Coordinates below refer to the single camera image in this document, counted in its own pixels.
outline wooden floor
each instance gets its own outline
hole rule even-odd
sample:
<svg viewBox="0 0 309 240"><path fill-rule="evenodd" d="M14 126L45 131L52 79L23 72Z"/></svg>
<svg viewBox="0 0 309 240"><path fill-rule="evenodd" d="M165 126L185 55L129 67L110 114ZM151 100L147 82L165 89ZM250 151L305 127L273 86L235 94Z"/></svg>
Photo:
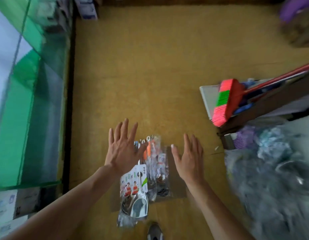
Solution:
<svg viewBox="0 0 309 240"><path fill-rule="evenodd" d="M128 117L137 139L160 134L182 147L194 133L205 150L206 178L241 218L225 175L224 154L199 87L226 78L269 78L309 62L309 48L292 48L279 32L277 7L103 7L98 21L77 20L70 187L104 164L108 130ZM146 239L151 221L165 239L213 239L188 199L150 205L146 222L116 227L109 193L71 239Z"/></svg>

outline red broom handle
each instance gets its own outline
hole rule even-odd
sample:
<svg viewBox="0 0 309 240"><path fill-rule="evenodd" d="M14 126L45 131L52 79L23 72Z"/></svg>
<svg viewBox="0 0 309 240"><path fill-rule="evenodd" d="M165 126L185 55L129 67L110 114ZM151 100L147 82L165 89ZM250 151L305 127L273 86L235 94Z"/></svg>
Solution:
<svg viewBox="0 0 309 240"><path fill-rule="evenodd" d="M255 87L249 88L249 89L247 89L247 90L245 90L245 91L243 92L243 95L246 95L246 94L248 94L248 93L250 93L250 92L254 92L254 91L256 91L256 90L258 90L258 89L260 89L260 88L263 88L263 87L265 87L265 86L267 86L267 85L270 85L270 84L272 84L272 83L274 83L274 82L280 81L280 80L285 79L285 78L287 78L287 77L289 77L289 76L293 76L293 75L295 75L295 74L298 74L298 73L300 73L300 72L304 72L304 71L307 71L307 70L309 70L309 64L306 64L306 65L304 65L304 66L302 66L302 67L299 67L299 68L297 68L297 69L294 69L293 71L288 72L288 73L285 73L285 74L283 74L283 75L281 75L281 76L275 77L275 78L273 78L273 79L271 79L271 80L269 80L269 81L266 81L266 82L264 82L264 83L261 83L261 84L255 86Z"/></svg>

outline person's left hand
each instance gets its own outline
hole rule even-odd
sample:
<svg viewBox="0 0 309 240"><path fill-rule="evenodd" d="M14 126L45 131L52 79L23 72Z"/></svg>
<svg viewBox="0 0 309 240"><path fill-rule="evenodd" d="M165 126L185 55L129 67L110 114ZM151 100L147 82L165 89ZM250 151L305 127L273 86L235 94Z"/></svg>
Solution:
<svg viewBox="0 0 309 240"><path fill-rule="evenodd" d="M109 149L104 165L111 165L120 176L128 173L137 164L148 146L147 142L143 143L138 151L135 151L134 140L138 123L133 125L129 137L128 124L129 120L125 119L117 125L114 134L112 128L109 131Z"/></svg>

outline forearm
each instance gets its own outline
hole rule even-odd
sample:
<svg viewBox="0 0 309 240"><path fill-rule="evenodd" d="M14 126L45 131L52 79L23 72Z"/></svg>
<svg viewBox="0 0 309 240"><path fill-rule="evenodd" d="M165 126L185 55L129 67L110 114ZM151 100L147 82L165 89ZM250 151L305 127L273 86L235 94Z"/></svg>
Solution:
<svg viewBox="0 0 309 240"><path fill-rule="evenodd" d="M207 182L188 185L215 240L250 240L253 237L225 207Z"/></svg>
<svg viewBox="0 0 309 240"><path fill-rule="evenodd" d="M109 165L31 217L4 240L65 240L119 176Z"/></svg>

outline shoe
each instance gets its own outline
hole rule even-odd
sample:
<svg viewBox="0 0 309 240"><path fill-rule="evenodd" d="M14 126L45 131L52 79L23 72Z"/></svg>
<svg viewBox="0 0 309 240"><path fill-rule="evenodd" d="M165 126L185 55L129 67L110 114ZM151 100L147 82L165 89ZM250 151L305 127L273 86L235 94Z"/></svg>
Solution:
<svg viewBox="0 0 309 240"><path fill-rule="evenodd" d="M158 223L153 222L148 230L147 240L164 240L163 233Z"/></svg>

